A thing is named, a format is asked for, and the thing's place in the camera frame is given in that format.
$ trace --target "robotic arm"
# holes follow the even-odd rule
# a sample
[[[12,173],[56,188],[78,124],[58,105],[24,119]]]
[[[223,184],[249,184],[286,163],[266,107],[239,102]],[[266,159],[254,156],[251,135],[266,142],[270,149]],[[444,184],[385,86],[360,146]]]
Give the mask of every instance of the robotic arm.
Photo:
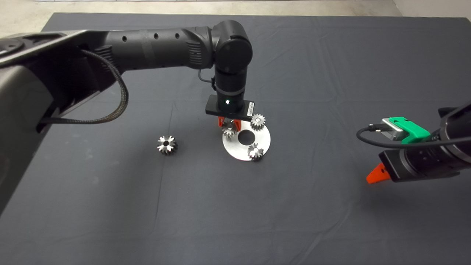
[[[205,112],[250,121],[253,102],[244,100],[244,92],[251,59],[244,28],[231,20],[212,29],[85,30],[0,39],[0,213],[49,129],[45,121],[61,120],[116,80],[125,91],[123,111],[123,72],[214,65],[216,95]]]
[[[379,154],[382,163],[368,175],[368,182],[446,178],[471,168],[471,102],[457,108],[440,108],[439,115],[440,128],[432,133],[401,117],[383,119],[381,124],[358,131],[361,141],[389,148]],[[403,144],[366,139],[361,135],[365,131],[382,132]]]

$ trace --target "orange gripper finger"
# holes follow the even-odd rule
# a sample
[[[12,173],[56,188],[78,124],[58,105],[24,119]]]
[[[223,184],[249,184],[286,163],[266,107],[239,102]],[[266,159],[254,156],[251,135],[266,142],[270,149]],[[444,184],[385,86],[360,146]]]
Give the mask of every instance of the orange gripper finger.
[[[366,181],[369,184],[377,183],[380,181],[390,180],[388,171],[384,167],[383,163],[380,163],[373,171],[366,177]]]
[[[222,127],[222,124],[224,123],[224,117],[218,116],[218,125],[219,127]]]
[[[241,120],[234,120],[235,127],[237,128],[237,131],[239,132],[240,129],[242,128],[242,121]]]

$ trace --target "black robotic arm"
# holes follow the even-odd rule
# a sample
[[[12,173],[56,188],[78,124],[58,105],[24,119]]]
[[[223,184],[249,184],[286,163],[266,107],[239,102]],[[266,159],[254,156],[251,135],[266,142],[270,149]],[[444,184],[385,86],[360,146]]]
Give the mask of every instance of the black robotic arm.
[[[123,85],[123,72],[214,65],[216,95],[209,97],[206,113],[250,120],[253,103],[244,100],[244,92],[251,59],[247,34],[232,20],[212,29],[85,30],[0,39],[0,213],[49,129],[45,122],[55,123],[116,80]]]

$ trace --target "floor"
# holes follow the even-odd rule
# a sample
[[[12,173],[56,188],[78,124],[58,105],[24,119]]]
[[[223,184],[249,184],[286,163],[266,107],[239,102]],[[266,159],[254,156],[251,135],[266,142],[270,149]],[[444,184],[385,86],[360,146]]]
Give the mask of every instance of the floor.
[[[0,37],[37,32],[54,12],[401,16],[393,0],[35,2],[0,0]]]

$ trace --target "metal gear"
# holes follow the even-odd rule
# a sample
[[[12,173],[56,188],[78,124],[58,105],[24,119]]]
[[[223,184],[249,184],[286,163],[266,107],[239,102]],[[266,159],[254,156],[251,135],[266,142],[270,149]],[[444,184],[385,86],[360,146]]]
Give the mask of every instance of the metal gear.
[[[265,117],[262,114],[254,114],[252,120],[250,121],[250,126],[254,130],[261,130],[265,126]]]
[[[171,135],[160,137],[158,143],[157,149],[166,156],[173,155],[178,149],[178,144]]]
[[[232,137],[237,133],[237,127],[234,121],[224,122],[222,124],[222,134],[226,137]]]
[[[253,143],[249,145],[249,149],[247,150],[247,153],[249,154],[249,157],[252,159],[252,161],[260,160],[263,156],[263,149],[258,148],[257,145],[257,143]]]

